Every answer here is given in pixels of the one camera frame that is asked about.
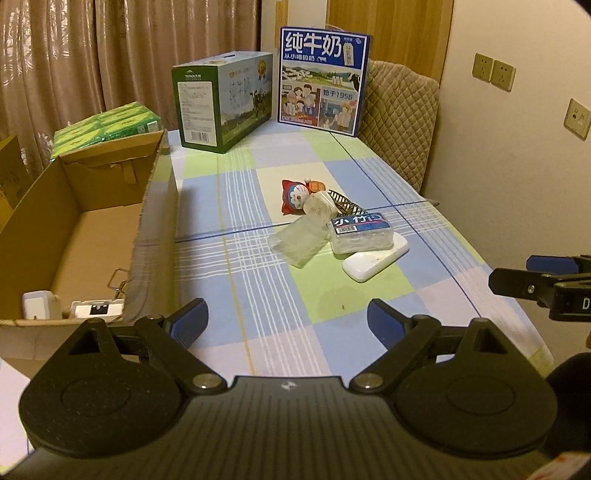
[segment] logo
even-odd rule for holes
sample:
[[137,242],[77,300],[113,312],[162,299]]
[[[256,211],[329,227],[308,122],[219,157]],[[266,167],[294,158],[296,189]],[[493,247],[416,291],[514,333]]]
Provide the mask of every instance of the logo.
[[185,80],[201,80],[201,74],[193,73],[192,70],[187,70],[185,73]]
[[287,391],[293,390],[294,388],[297,388],[297,383],[292,382],[291,380],[288,380],[287,382],[283,382],[281,384],[281,388],[283,390],[287,390]]

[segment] wooden door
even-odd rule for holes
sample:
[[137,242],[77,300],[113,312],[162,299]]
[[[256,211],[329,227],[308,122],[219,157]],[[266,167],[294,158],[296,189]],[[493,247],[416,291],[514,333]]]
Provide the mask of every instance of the wooden door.
[[373,36],[369,57],[441,82],[453,0],[329,0],[327,24]]

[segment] clear plastic cup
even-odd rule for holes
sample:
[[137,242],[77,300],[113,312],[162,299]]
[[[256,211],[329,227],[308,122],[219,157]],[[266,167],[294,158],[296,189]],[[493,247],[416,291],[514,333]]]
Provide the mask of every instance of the clear plastic cup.
[[267,242],[271,251],[284,261],[301,268],[326,244],[328,228],[314,215],[303,215],[282,230],[272,233]]

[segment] blue milk box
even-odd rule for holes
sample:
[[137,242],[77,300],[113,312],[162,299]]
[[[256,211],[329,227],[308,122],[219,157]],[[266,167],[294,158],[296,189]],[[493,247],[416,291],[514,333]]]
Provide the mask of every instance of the blue milk box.
[[356,137],[369,35],[281,29],[278,121]]

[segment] wall plate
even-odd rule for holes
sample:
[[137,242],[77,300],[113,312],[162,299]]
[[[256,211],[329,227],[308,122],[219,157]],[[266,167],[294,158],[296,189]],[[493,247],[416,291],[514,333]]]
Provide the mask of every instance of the wall plate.
[[492,65],[494,60],[480,53],[474,56],[474,65],[472,67],[472,76],[483,82],[491,81]]
[[499,87],[501,90],[510,92],[513,87],[515,71],[515,67],[499,60],[495,60],[495,64],[492,67],[491,83],[494,86]]
[[591,112],[574,98],[570,99],[569,109],[566,110],[564,126],[572,133],[585,140],[591,127]]

